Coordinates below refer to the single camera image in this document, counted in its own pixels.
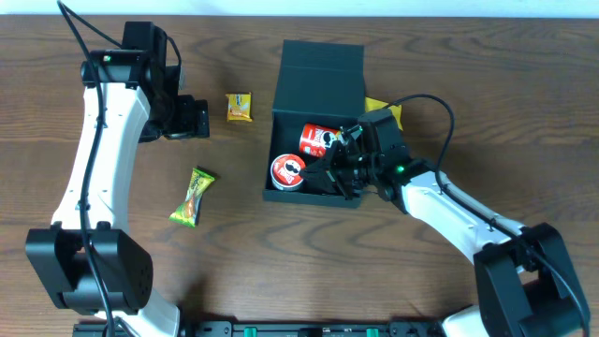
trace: white wall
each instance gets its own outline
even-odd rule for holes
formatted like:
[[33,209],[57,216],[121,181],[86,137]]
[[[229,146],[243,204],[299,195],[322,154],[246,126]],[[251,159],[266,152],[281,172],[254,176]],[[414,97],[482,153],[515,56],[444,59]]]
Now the white wall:
[[[599,18],[599,0],[65,0],[79,14]],[[57,14],[53,0],[0,0],[3,14]]]

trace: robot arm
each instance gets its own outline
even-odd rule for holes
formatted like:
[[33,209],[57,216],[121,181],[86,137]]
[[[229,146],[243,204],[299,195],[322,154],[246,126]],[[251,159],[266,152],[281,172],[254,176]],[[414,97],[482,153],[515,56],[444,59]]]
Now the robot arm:
[[[501,226],[508,228],[514,234],[521,234],[520,229],[525,227],[523,224],[502,217],[468,196],[452,184],[444,173],[441,173],[441,179],[454,196],[488,218],[495,218]],[[474,263],[474,255],[486,244],[501,244],[510,240],[501,231],[491,228],[482,219],[458,205],[447,194],[441,193],[432,171],[411,179],[410,183],[402,188],[402,198],[405,209],[410,215],[435,228],[472,263]]]
[[106,318],[95,279],[83,254],[80,189],[95,129],[103,127],[90,179],[88,232],[109,292],[112,315],[137,336],[177,336],[180,311],[153,289],[150,255],[128,237],[128,195],[140,142],[209,136],[205,101],[178,95],[181,64],[166,66],[167,36],[151,22],[127,22],[123,49],[93,51],[105,106],[97,125],[98,101],[88,67],[83,129],[75,165],[50,229],[31,229],[25,245],[37,275],[58,308]]
[[[342,140],[300,175],[312,187],[346,198],[374,185],[380,198],[435,228],[474,264],[479,308],[447,318],[447,336],[559,336],[589,321],[588,304],[555,228],[504,218],[443,172],[437,179],[436,170],[410,156],[392,112],[382,109],[343,129]],[[537,271],[538,279],[523,285],[519,273],[525,271]]]

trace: wood grain surface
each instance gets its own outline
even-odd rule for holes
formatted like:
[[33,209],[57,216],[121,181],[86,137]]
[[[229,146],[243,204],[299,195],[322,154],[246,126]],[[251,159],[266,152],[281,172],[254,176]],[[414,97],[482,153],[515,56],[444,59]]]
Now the wood grain surface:
[[[141,144],[129,197],[131,236],[152,254],[154,285],[188,315],[385,321],[477,302],[467,259],[375,195],[357,210],[262,201],[285,38],[363,44],[369,96],[446,99],[457,127],[444,171],[497,212],[555,226],[599,313],[598,21],[89,19],[117,39],[127,20],[155,22],[181,50],[183,92],[209,101],[210,139]],[[90,49],[109,46],[83,36]],[[1,16],[0,41],[0,335],[65,336],[83,317],[54,309],[24,242],[29,228],[49,225],[66,189],[83,55],[58,16]],[[225,93],[247,91],[255,121],[227,123]],[[414,102],[402,122],[414,153],[436,157],[446,113]],[[220,178],[191,229],[168,216],[197,165]]]

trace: snack bag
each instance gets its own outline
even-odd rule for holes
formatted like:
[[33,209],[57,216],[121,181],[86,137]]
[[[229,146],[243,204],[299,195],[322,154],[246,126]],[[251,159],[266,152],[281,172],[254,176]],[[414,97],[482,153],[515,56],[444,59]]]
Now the snack bag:
[[[382,109],[386,105],[386,102],[366,97],[366,112]],[[391,113],[393,113],[393,117],[395,117],[397,120],[397,126],[399,126],[400,130],[403,131],[402,122],[400,122],[400,118],[402,117],[402,106],[390,106],[389,108],[391,109]]]
[[194,171],[191,174],[189,188],[187,188],[185,202],[177,208],[177,211],[170,215],[168,220],[191,228],[195,227],[202,194],[213,181],[214,177],[210,174],[194,168]]
[[228,98],[228,111],[226,121],[252,122],[250,117],[250,106],[252,104],[252,93],[249,94],[226,94]]

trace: open box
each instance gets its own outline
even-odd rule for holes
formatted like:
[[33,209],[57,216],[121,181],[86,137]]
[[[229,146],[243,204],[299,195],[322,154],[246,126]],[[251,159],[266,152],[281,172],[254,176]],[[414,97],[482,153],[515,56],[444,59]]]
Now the open box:
[[360,195],[346,200],[304,182],[300,190],[276,189],[270,179],[270,163],[281,154],[297,154],[306,165],[318,158],[300,152],[306,124],[333,129],[357,123],[364,113],[364,48],[362,46],[286,40],[279,80],[272,105],[269,164],[263,191],[266,201],[356,208]]

